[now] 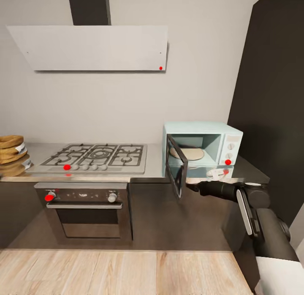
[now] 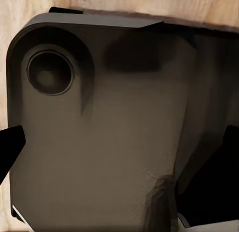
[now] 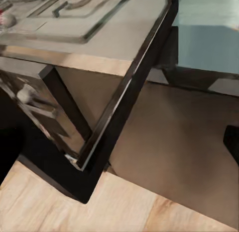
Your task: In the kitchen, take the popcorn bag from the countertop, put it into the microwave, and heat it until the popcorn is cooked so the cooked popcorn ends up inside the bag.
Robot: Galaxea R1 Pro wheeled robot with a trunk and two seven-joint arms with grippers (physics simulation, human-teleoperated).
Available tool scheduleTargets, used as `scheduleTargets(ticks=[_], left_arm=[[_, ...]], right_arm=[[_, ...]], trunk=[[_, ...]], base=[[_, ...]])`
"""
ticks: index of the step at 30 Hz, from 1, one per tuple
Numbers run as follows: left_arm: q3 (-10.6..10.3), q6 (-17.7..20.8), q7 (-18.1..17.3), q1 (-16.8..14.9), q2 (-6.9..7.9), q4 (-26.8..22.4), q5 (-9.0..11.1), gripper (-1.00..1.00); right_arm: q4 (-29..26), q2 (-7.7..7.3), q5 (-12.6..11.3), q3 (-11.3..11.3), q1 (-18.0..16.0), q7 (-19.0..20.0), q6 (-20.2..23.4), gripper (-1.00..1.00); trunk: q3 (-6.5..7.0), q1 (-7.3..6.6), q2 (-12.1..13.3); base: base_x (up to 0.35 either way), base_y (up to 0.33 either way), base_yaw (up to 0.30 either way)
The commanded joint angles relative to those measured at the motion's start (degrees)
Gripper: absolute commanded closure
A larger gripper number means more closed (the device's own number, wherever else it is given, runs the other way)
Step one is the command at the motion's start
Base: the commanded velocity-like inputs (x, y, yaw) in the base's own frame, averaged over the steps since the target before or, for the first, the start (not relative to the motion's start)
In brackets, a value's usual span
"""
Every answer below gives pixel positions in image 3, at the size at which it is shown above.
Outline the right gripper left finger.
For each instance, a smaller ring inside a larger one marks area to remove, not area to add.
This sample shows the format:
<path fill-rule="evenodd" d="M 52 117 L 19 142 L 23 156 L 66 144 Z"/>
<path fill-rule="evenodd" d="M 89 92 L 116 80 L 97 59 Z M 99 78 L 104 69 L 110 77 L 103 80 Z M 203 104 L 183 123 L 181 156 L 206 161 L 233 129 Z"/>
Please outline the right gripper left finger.
<path fill-rule="evenodd" d="M 21 125 L 0 131 L 0 185 L 25 144 L 26 138 Z"/>

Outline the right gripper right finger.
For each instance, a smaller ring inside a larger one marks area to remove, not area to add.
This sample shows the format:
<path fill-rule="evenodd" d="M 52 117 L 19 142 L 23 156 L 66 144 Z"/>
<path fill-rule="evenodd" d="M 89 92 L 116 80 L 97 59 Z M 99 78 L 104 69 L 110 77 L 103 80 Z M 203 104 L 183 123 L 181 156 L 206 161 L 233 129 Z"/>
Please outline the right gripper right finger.
<path fill-rule="evenodd" d="M 227 125 L 222 143 L 239 165 L 239 127 Z"/>

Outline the microwave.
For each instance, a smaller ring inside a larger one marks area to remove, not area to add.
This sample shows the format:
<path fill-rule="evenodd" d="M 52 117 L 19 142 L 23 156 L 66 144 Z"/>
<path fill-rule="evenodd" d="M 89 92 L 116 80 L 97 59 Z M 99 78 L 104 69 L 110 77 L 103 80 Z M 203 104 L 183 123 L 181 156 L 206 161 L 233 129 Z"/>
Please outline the microwave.
<path fill-rule="evenodd" d="M 0 131 L 17 160 L 87 204 L 175 17 L 239 0 L 0 0 Z"/>

